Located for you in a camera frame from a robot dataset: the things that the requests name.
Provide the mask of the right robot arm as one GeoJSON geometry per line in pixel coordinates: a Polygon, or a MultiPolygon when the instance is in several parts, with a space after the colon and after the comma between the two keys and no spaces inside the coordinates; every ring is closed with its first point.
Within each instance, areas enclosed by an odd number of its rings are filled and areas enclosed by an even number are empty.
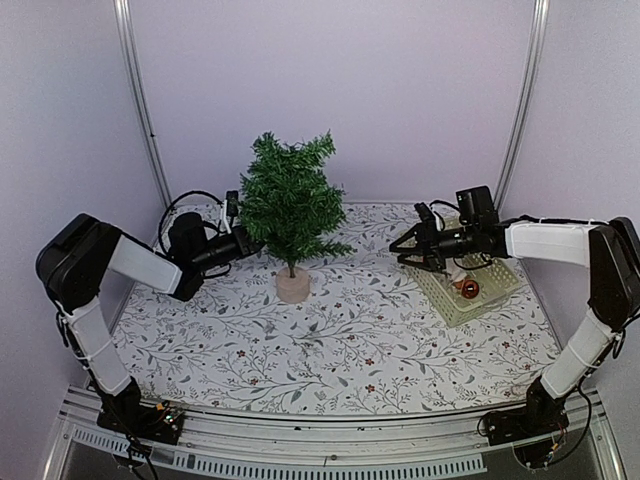
{"type": "Polygon", "coordinates": [[[530,279],[540,269],[553,271],[554,285],[535,280],[535,292],[562,303],[585,303],[583,319],[570,321],[575,330],[565,332],[561,353],[537,381],[553,400],[565,397],[596,368],[639,310],[639,235],[624,216],[604,222],[484,218],[439,229],[425,214],[389,249],[399,262],[431,272],[472,253],[520,260],[530,279]]]}

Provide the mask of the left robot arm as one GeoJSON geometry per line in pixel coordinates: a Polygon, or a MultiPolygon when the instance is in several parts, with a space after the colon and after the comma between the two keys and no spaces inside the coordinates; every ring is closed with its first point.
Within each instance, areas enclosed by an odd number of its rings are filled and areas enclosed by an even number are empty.
{"type": "Polygon", "coordinates": [[[99,295],[114,272],[182,302],[191,300],[214,268],[258,253],[262,244],[241,225],[214,229],[195,212],[179,215],[168,230],[169,249],[153,250],[119,227],[81,213],[39,253],[36,274],[61,317],[61,328],[78,350],[99,392],[118,396],[133,379],[106,325],[99,295]]]}

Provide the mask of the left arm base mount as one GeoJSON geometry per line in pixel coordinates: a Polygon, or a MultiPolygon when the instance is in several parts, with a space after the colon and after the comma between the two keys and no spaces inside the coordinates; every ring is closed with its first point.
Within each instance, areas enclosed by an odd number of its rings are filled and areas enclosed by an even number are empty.
{"type": "Polygon", "coordinates": [[[177,445],[184,424],[184,412],[168,401],[145,406],[137,397],[107,396],[97,425],[138,439],[177,445]]]}

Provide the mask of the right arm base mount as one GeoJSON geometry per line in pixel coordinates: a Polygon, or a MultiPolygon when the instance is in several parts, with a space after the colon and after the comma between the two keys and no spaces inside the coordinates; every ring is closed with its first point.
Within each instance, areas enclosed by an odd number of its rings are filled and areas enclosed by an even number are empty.
{"type": "Polygon", "coordinates": [[[565,400],[528,396],[524,407],[487,412],[477,431],[491,446],[527,441],[514,454],[529,469],[546,468],[567,439],[568,416],[565,400]]]}

